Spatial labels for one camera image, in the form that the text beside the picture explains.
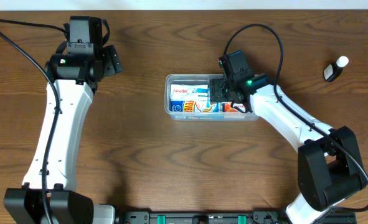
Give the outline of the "blue fever patch box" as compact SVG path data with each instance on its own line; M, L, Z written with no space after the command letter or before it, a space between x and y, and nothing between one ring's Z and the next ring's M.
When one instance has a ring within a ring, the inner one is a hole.
M183 113L218 113L224 111L224 104L211 103L209 98L171 100L170 110Z

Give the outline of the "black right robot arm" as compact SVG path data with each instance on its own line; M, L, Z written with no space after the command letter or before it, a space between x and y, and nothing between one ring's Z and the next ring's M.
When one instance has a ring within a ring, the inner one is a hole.
M255 223L355 223L355 208L339 207L368 184L355 134L334 129L291 101L270 77L211 79L213 103L241 103L271 124L298 154L300 194L282 212L252 214Z

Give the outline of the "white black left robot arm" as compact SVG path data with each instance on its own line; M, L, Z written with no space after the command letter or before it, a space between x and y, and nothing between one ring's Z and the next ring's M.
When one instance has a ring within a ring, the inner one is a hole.
M77 157L83 123L98 82L122 72L114 46L91 50L71 43L46 63L47 106L31 166L4 206L16 223L118 223L112 205L77 193Z

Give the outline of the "red Panadol ActiFast box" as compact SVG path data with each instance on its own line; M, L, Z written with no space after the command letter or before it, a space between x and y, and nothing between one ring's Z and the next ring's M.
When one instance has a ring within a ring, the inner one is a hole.
M246 108L242 104L236 104L234 103L233 106L231 106L231 103L226 102L222 103L222 111L224 113L238 113L240 111L245 111Z

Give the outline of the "white blue Panadol box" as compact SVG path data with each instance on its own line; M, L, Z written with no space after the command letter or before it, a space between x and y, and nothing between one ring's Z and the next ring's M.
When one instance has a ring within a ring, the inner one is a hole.
M209 97L208 85L180 85L172 84L170 89L170 100L198 100Z

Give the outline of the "clear plastic container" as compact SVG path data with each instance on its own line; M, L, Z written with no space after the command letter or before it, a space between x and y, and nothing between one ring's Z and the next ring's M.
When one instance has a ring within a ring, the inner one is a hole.
M253 113L183 113L170 110L170 89L172 84L208 85L211 79L222 78L222 74L170 74L166 77L164 93L164 109L174 120L216 120L216 121L255 121L258 116Z

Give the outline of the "dark syrup bottle white cap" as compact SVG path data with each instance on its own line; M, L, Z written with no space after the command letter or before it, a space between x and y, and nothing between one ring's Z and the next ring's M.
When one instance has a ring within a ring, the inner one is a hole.
M327 82L333 82L339 77L344 67L349 63L349 59L346 56L340 56L335 62L330 63L323 70L323 78Z

